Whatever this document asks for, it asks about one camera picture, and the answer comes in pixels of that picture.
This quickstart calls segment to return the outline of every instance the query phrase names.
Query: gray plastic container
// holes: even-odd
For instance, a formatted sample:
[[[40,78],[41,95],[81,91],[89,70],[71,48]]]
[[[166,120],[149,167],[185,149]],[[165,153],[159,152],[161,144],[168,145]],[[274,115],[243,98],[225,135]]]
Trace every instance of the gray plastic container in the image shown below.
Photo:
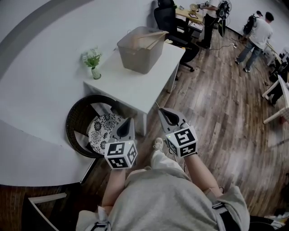
[[[162,36],[158,42],[156,41],[160,35],[141,38],[137,42],[134,39],[135,35],[145,35],[161,30],[137,27],[126,36],[124,36],[118,43],[118,49],[121,54],[122,64],[125,68],[147,74],[154,64],[158,61],[163,52],[163,42],[165,36]]]

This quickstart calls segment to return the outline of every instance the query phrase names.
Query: person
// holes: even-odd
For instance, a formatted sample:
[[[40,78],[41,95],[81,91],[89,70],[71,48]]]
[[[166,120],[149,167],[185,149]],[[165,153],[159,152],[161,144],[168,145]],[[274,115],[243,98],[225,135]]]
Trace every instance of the person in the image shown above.
[[[280,76],[286,83],[287,89],[289,89],[289,83],[288,83],[289,82],[289,65],[283,70],[282,73],[280,73]],[[269,104],[272,105],[273,107],[276,107],[277,100],[280,99],[281,96],[283,96],[283,91],[282,91],[280,83],[272,91],[270,91],[267,96],[269,97],[269,100],[268,100]]]
[[[101,222],[84,219],[79,213],[77,231],[91,231],[98,224],[106,224],[105,230],[118,231],[224,231],[220,214],[212,208],[213,202],[225,205],[237,226],[232,230],[248,231],[250,216],[238,187],[233,186],[222,194],[215,178],[196,154],[184,157],[190,180],[162,149],[163,140],[156,138],[151,167],[133,171],[127,179],[125,170],[112,170],[102,206],[98,207]]]
[[[257,12],[253,15],[251,15],[249,18],[248,18],[248,22],[247,24],[244,26],[244,29],[243,29],[243,36],[242,38],[240,39],[240,42],[245,42],[247,36],[250,34],[252,28],[253,28],[253,25],[255,24],[256,22],[256,19],[257,18],[261,18],[263,17],[261,11],[257,10]]]
[[[212,34],[214,29],[214,24],[218,22],[219,18],[217,16],[217,10],[219,9],[219,5],[221,0],[210,0],[209,6],[202,6],[200,9],[207,9],[207,14],[205,16],[205,36],[204,39],[200,42],[197,41],[196,44],[205,49],[210,48]]]
[[[253,26],[252,32],[249,36],[249,41],[245,49],[240,53],[239,57],[235,60],[235,63],[239,65],[242,63],[248,53],[254,49],[250,59],[248,60],[246,67],[243,69],[245,72],[250,72],[251,65],[254,63],[256,58],[260,55],[262,50],[265,48],[268,39],[271,38],[273,34],[273,29],[270,26],[271,22],[274,21],[274,17],[270,12],[265,15],[265,21],[257,18]]]

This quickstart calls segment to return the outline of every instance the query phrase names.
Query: white table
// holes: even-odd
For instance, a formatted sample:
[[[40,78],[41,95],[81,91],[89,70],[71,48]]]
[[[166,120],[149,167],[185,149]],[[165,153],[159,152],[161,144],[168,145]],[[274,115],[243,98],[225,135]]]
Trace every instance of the white table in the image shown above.
[[[280,75],[278,75],[278,80],[262,95],[262,97],[268,99],[268,93],[271,92],[279,83],[283,91],[285,107],[283,107],[279,112],[270,116],[268,119],[264,120],[264,124],[269,123],[270,121],[278,118],[279,116],[283,116],[287,121],[289,121],[289,90],[286,88],[285,82]]]
[[[105,95],[138,111],[141,122],[141,134],[146,134],[146,118],[160,92],[168,83],[168,92],[173,88],[179,62],[185,50],[167,43],[163,53],[149,73],[140,74],[125,69],[118,49],[101,65],[98,80],[88,79],[84,82],[92,90]]]

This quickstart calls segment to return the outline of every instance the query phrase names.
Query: white pants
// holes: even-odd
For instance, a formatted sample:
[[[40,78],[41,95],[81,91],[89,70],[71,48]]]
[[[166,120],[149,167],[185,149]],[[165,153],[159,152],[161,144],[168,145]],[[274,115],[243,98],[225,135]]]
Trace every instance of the white pants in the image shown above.
[[[152,169],[162,169],[162,168],[176,168],[178,170],[184,171],[181,166],[172,159],[168,158],[162,151],[156,150],[154,151],[152,158],[150,160],[150,165]],[[132,174],[138,173],[138,172],[143,172],[146,171],[145,169],[139,169],[132,171],[129,176]]]

